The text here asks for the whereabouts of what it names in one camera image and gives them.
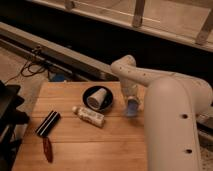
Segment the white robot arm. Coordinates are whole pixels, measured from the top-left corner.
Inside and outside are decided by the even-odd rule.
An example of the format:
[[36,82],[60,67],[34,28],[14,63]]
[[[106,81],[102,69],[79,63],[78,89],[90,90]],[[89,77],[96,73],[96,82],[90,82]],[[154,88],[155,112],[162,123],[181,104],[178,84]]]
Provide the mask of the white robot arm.
[[133,56],[111,64],[125,99],[146,87],[144,130],[148,171],[203,171],[196,116],[213,103],[203,79],[170,71],[138,68]]

